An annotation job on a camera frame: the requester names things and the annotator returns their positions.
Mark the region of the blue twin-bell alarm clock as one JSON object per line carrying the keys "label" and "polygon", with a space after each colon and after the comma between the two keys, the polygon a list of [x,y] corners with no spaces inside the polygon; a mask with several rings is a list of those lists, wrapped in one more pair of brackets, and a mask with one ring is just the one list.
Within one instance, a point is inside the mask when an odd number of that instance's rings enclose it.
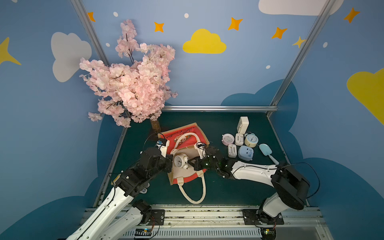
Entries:
{"label": "blue twin-bell alarm clock", "polygon": [[259,143],[259,138],[254,133],[245,133],[244,144],[249,148],[255,148]]}

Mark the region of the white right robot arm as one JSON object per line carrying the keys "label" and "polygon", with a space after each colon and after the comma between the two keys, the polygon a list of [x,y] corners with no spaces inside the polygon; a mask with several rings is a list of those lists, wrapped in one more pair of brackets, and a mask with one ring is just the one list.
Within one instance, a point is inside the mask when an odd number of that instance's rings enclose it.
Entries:
{"label": "white right robot arm", "polygon": [[303,210],[306,205],[310,182],[292,165],[255,165],[228,159],[214,147],[203,150],[201,157],[188,160],[194,170],[215,170],[225,179],[248,180],[271,186],[275,193],[262,201],[256,216],[262,225],[274,225],[281,212],[291,208]]}

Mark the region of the pink round alarm clock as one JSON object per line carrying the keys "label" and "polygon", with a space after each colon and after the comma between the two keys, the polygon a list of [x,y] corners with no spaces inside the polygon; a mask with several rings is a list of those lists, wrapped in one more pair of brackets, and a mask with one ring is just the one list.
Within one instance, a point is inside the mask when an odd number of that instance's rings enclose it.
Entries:
{"label": "pink round alarm clock", "polygon": [[225,146],[233,144],[235,141],[235,137],[232,134],[223,134],[222,135],[222,143]]}

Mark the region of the red burlap canvas bag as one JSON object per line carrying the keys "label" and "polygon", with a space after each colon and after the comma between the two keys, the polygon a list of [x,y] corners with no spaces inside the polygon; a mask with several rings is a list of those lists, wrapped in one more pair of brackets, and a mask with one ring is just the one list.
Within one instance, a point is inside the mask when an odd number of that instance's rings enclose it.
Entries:
{"label": "red burlap canvas bag", "polygon": [[[185,125],[173,130],[162,132],[158,136],[164,136],[167,140],[167,154],[173,156],[172,170],[168,173],[170,185],[179,187],[179,190],[191,204],[200,204],[206,197],[207,187],[205,182],[206,169],[195,170],[196,159],[202,160],[207,156],[205,147],[209,141],[197,123]],[[195,179],[202,180],[202,197],[194,201],[184,190],[184,184]]]}

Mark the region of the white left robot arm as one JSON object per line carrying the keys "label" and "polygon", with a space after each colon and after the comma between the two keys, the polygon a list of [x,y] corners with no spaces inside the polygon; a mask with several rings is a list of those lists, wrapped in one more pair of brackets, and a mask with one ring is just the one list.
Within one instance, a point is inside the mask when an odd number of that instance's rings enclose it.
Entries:
{"label": "white left robot arm", "polygon": [[151,147],[116,180],[113,189],[86,222],[68,240],[117,240],[140,223],[147,223],[152,208],[140,200],[118,220],[116,216],[148,187],[159,173],[171,172],[173,155],[165,149]]}

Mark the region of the white round alarm clock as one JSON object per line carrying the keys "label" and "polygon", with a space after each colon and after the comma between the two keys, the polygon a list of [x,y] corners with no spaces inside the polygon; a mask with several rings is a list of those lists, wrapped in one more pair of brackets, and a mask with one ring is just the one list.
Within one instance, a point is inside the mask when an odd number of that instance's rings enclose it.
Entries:
{"label": "white round alarm clock", "polygon": [[189,157],[186,154],[178,154],[174,156],[174,164],[179,169],[187,170],[189,168]]}

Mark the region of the white rectangular alarm clock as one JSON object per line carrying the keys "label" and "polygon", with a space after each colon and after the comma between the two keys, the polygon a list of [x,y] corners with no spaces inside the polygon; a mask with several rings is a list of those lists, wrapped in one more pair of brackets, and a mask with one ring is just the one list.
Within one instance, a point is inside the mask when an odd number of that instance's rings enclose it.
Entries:
{"label": "white rectangular alarm clock", "polygon": [[242,146],[244,144],[244,134],[236,133],[235,135],[235,145]]}

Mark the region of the tall white box clock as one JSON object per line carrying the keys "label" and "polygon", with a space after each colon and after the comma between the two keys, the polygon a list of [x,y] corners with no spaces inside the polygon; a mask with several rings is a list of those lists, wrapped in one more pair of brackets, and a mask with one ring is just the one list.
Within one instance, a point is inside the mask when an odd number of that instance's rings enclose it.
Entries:
{"label": "tall white box clock", "polygon": [[238,125],[237,125],[237,133],[238,134],[245,134],[247,132],[248,126],[249,126],[248,117],[240,117]]}

